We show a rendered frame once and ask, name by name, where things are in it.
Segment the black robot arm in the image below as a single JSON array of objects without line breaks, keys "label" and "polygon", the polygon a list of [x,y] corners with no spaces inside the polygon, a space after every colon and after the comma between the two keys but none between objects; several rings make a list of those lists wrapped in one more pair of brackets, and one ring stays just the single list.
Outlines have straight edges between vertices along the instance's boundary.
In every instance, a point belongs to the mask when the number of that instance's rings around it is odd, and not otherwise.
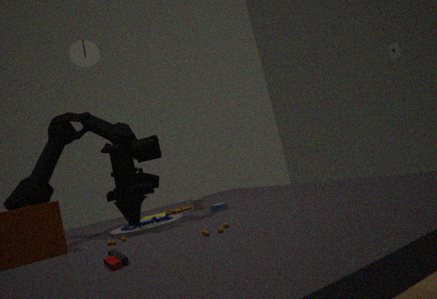
[{"label": "black robot arm", "polygon": [[[76,131],[70,121],[81,122],[84,127]],[[8,210],[17,210],[50,202],[54,190],[49,180],[65,145],[80,139],[88,131],[112,142],[113,145],[106,143],[101,149],[101,153],[109,153],[112,168],[133,165],[133,159],[140,163],[161,157],[156,135],[137,140],[128,124],[119,122],[112,124],[89,113],[58,115],[48,126],[48,143],[30,177],[20,181],[4,202],[4,207]],[[138,183],[149,182],[154,185],[154,188],[159,187],[157,175],[144,173],[142,168],[136,175]]]}]

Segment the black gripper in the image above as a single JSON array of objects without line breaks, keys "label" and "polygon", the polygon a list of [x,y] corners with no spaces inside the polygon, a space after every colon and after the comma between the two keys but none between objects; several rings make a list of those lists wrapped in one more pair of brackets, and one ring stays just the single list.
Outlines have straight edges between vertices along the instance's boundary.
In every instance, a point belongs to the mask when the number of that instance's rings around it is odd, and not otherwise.
[{"label": "black gripper", "polygon": [[131,226],[140,225],[141,203],[147,197],[146,194],[155,193],[153,184],[138,183],[137,171],[135,165],[114,167],[111,177],[114,176],[116,188],[107,195],[107,201],[115,201],[113,203]]}]

